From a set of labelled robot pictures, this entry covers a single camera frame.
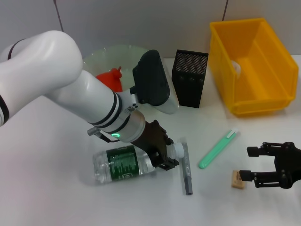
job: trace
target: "green label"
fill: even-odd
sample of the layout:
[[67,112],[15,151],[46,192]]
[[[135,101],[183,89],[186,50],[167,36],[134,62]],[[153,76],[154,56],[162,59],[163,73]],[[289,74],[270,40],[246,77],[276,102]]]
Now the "green label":
[[107,151],[112,180],[123,180],[139,175],[139,167],[134,146],[126,146]]

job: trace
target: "white table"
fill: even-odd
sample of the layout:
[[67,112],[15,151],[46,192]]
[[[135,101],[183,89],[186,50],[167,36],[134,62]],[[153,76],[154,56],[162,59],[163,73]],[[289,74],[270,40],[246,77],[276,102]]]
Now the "white table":
[[[296,56],[301,65],[301,57]],[[171,72],[173,59],[166,63]],[[233,170],[273,171],[273,157],[251,158],[246,147],[293,141],[301,148],[301,96],[284,111],[239,119],[224,107],[207,71],[201,108],[174,115],[144,108],[168,135],[187,137],[193,195],[186,196],[180,167],[96,186],[92,155],[107,145],[88,137],[89,124],[44,97],[0,128],[0,223],[21,226],[300,225],[301,182],[291,189],[231,188]],[[206,169],[198,162],[233,127],[241,133]]]

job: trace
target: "cork block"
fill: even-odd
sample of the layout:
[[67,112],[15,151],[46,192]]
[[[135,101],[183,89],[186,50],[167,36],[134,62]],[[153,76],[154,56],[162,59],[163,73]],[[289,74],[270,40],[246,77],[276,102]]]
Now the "cork block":
[[232,174],[232,187],[238,189],[245,188],[245,182],[241,180],[238,170],[234,170]]

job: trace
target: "black mesh pencil holder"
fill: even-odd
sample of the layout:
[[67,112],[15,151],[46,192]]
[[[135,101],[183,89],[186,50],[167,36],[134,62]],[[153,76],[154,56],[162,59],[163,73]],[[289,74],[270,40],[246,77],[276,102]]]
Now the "black mesh pencil holder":
[[172,80],[181,106],[199,108],[208,54],[177,50]]

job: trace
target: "yellow storage box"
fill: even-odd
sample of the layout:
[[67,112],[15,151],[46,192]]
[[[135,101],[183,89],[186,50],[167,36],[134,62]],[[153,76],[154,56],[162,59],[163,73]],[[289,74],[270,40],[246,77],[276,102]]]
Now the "yellow storage box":
[[[208,64],[235,115],[284,109],[296,96],[298,66],[264,18],[210,23]],[[241,67],[240,74],[232,61]]]

